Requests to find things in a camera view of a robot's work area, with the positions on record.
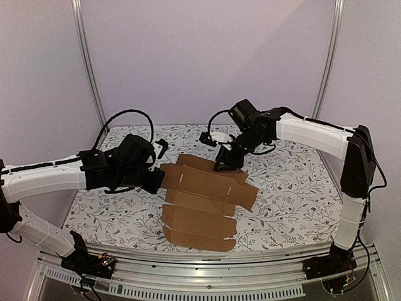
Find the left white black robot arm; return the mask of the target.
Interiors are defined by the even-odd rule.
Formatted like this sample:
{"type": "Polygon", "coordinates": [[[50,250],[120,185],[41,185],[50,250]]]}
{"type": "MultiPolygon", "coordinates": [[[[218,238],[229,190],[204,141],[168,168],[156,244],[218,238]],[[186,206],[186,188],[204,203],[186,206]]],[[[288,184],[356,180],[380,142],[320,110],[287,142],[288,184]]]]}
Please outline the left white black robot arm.
{"type": "Polygon", "coordinates": [[[1,165],[1,233],[27,238],[53,250],[79,272],[93,267],[81,235],[57,228],[32,213],[20,201],[37,195],[67,190],[103,188],[118,194],[140,188],[156,194],[165,172],[159,160],[168,143],[149,142],[129,134],[108,151],[90,149],[67,158],[25,166],[1,165]]]}

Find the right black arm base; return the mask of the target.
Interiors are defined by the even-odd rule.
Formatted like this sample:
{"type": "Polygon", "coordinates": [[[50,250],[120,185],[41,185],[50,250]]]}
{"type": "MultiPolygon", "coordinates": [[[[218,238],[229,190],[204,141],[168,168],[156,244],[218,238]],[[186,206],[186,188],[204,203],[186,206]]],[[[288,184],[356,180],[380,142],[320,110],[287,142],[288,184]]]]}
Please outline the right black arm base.
{"type": "Polygon", "coordinates": [[[331,244],[329,254],[314,256],[303,261],[303,272],[308,280],[346,272],[357,267],[353,248],[349,250],[331,244]]]}

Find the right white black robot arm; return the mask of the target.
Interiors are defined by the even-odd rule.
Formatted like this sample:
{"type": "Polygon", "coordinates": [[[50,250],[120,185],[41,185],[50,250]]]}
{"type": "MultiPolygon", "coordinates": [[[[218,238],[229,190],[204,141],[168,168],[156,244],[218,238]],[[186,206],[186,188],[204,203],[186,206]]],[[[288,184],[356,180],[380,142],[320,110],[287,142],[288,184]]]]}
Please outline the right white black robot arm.
{"type": "Polygon", "coordinates": [[[340,191],[343,195],[340,222],[330,255],[324,260],[328,273],[338,273],[348,263],[358,232],[368,211],[370,186],[378,168],[370,132],[365,126],[354,129],[301,116],[287,107],[259,111],[247,100],[226,110],[241,133],[238,136],[208,129],[211,146],[219,145],[215,171],[236,171],[247,154],[275,140],[295,142],[335,156],[343,162],[340,191]]]}

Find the brown cardboard box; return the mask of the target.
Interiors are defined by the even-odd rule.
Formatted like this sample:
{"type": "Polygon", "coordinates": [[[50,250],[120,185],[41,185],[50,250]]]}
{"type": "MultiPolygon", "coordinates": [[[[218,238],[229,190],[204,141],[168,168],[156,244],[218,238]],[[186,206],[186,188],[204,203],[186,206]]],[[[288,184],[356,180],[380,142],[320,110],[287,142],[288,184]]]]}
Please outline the brown cardboard box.
{"type": "Polygon", "coordinates": [[[161,164],[167,191],[161,220],[169,243],[219,252],[235,247],[236,206],[251,210],[259,190],[246,182],[246,172],[216,172],[213,167],[214,162],[190,154],[161,164]]]}

